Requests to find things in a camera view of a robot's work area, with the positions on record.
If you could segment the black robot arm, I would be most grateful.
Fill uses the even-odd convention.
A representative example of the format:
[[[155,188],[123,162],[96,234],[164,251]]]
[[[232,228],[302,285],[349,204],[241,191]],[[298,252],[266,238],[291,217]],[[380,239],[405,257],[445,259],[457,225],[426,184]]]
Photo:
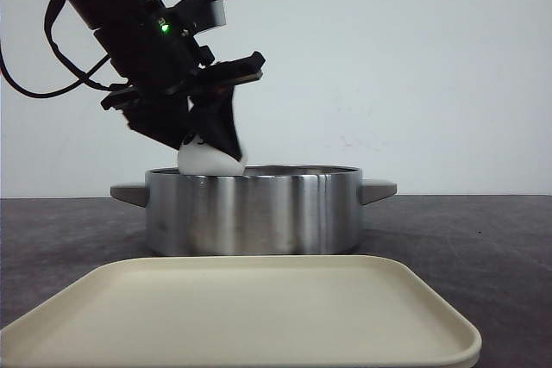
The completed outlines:
[[[199,139],[242,157],[232,99],[238,84],[260,79],[261,53],[219,62],[196,35],[225,24],[223,0],[51,0],[44,29],[62,7],[78,12],[122,82],[106,87],[104,109],[129,128],[172,148]]]

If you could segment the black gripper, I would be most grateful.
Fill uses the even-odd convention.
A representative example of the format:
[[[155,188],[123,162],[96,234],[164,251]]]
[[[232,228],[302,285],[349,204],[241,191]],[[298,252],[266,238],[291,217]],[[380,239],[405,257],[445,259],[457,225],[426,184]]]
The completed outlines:
[[[192,96],[190,110],[186,98],[160,97],[136,101],[122,113],[128,127],[168,147],[179,149],[190,133],[204,144],[242,160],[242,148],[235,129],[234,85],[260,79],[264,56],[251,55],[215,62],[207,46],[198,45],[195,35],[179,23],[172,7],[162,3],[94,3],[92,28],[116,71],[130,86],[112,92],[102,102],[104,109],[120,109],[137,97]]]

